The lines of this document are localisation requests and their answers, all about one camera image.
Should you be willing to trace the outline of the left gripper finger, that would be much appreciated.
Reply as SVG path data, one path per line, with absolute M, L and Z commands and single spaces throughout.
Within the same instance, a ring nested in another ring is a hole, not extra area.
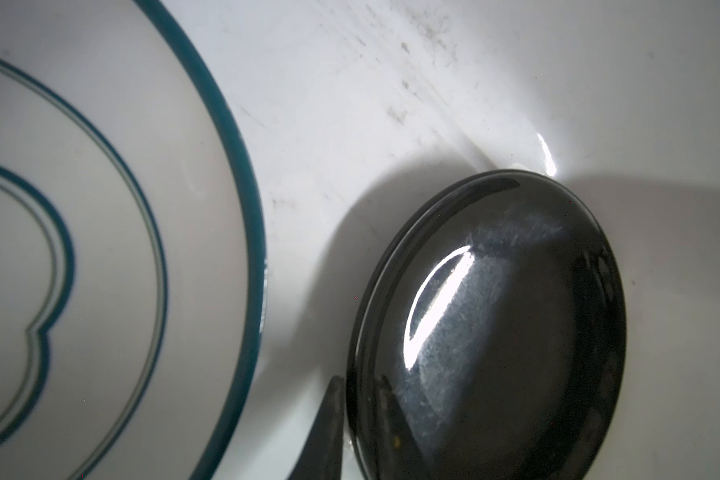
M 339 480 L 345 420 L 344 378 L 333 376 L 289 480 Z

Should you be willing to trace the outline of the black plate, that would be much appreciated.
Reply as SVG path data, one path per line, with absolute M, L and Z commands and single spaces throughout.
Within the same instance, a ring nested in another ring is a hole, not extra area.
M 626 357 L 615 255 L 585 204 L 522 170 L 439 192 L 359 304 L 346 400 L 368 479 L 581 479 Z

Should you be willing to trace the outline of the white plate green rim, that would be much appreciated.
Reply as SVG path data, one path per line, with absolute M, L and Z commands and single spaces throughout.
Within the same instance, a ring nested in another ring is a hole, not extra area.
M 260 346 L 263 214 L 159 1 L 0 1 L 0 479 L 210 479 Z

